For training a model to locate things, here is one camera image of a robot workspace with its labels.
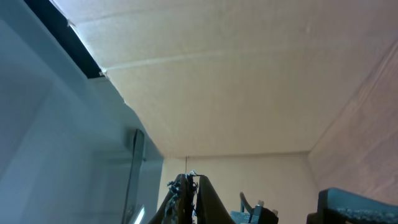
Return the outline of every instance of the ceiling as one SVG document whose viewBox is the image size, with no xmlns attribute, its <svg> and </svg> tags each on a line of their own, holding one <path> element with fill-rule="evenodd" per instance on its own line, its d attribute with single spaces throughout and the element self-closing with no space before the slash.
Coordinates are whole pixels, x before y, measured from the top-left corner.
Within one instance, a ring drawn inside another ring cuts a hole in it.
<svg viewBox="0 0 398 224">
<path fill-rule="evenodd" d="M 54 0 L 166 157 L 309 151 L 398 37 L 393 0 Z"/>
</svg>

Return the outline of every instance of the beige panel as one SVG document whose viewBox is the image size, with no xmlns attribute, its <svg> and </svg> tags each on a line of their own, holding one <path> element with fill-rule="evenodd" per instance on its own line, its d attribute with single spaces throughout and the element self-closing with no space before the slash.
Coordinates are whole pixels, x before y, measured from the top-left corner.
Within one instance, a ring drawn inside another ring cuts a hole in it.
<svg viewBox="0 0 398 224">
<path fill-rule="evenodd" d="M 398 205 L 398 44 L 309 155 L 320 188 Z"/>
<path fill-rule="evenodd" d="M 384 48 L 358 42 L 194 58 L 108 76 L 167 157 L 300 152 L 312 148 Z"/>
<path fill-rule="evenodd" d="M 278 210 L 280 224 L 305 223 L 307 215 L 317 210 L 318 190 L 306 154 L 188 159 L 187 170 L 192 169 L 209 177 L 228 212 L 239 211 L 241 191 L 251 205 L 263 200 L 265 207 Z"/>
<path fill-rule="evenodd" d="M 342 47 L 398 34 L 396 1 L 317 2 L 219 0 L 75 25 L 107 69 L 192 54 Z"/>
<path fill-rule="evenodd" d="M 167 184 L 175 180 L 177 175 L 185 173 L 185 159 L 165 159 L 162 167 L 162 177 L 160 178 L 159 199 L 157 208 L 160 207 L 169 189 Z"/>
</svg>

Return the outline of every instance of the gray wall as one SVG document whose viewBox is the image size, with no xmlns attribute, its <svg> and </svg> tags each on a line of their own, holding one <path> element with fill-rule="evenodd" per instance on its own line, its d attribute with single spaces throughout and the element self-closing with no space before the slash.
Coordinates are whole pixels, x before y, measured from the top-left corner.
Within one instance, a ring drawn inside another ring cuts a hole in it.
<svg viewBox="0 0 398 224">
<path fill-rule="evenodd" d="M 113 161 L 143 127 L 119 95 L 103 97 L 108 84 L 89 82 L 22 1 L 0 0 L 0 223 L 120 223 L 129 164 Z M 146 139 L 148 219 L 162 158 Z"/>
</svg>

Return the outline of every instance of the blue wall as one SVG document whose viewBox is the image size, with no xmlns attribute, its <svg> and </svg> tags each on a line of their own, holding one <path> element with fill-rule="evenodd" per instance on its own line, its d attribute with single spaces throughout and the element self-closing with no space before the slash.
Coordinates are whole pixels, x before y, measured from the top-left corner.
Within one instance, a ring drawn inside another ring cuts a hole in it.
<svg viewBox="0 0 398 224">
<path fill-rule="evenodd" d="M 22 1 L 0 0 L 0 223 L 120 223 L 129 164 L 113 161 L 131 157 L 126 133 L 143 127 L 117 101 Z M 162 158 L 146 139 L 137 203 L 148 220 Z"/>
</svg>

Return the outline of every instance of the light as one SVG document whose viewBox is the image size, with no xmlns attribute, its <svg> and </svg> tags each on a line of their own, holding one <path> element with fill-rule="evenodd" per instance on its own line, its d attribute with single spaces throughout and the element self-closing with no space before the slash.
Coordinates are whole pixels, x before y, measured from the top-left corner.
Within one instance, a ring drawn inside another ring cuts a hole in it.
<svg viewBox="0 0 398 224">
<path fill-rule="evenodd" d="M 134 224 L 140 224 L 142 221 L 142 218 L 144 218 L 145 215 L 145 208 L 142 206 L 141 210 L 139 211 L 139 214 L 136 218 L 136 221 L 134 221 Z"/>
</svg>

